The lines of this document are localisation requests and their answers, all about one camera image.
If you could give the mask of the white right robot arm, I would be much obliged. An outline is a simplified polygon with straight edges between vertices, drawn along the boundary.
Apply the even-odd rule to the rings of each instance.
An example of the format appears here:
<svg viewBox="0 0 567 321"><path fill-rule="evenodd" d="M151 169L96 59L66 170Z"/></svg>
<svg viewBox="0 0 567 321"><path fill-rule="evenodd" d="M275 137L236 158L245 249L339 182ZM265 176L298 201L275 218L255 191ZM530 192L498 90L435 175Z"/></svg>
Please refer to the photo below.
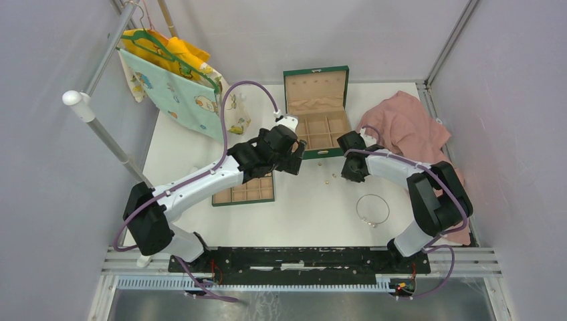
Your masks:
<svg viewBox="0 0 567 321"><path fill-rule="evenodd" d="M391 271L405 272L414 254L431 247L442 235L468 226L473 205L450 163L421 163L399 156L378 144L367 145L355 131L337 142L346 158L343 178L363 183L368 176L381 177L409 194L413 221L388 243L386 264Z"/></svg>

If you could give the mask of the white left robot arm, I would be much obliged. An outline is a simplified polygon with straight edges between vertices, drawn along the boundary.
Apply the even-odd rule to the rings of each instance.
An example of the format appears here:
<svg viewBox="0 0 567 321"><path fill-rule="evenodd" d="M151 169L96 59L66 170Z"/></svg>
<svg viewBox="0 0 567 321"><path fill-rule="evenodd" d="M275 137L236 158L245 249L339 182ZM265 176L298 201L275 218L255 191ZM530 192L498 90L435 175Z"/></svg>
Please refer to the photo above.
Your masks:
<svg viewBox="0 0 567 321"><path fill-rule="evenodd" d="M306 141L284 125L261 128L257 137L228 148L222 157L168 185L133 186L123 214L143 256L167 253L181 258L193 272L203 272L210 264L205 244L195 232L174 225L193 205L221 191L260 179L273 171L297 175Z"/></svg>

